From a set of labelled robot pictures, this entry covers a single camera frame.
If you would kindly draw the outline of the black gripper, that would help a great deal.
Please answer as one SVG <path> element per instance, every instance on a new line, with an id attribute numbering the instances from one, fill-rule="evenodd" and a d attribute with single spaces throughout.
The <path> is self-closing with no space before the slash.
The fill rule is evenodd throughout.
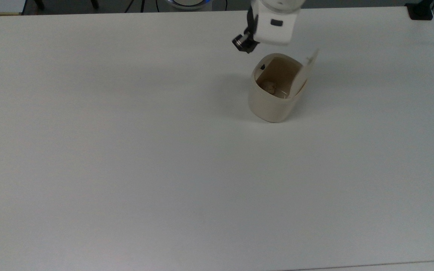
<path id="1" fill-rule="evenodd" d="M 232 40 L 232 44 L 238 51 L 245 51 L 246 53 L 252 53 L 257 47 L 259 42 L 253 39 L 258 27 L 258 13 L 254 11 L 253 7 L 250 7 L 247 12 L 247 28 L 244 30 L 244 34 L 239 34 Z"/>

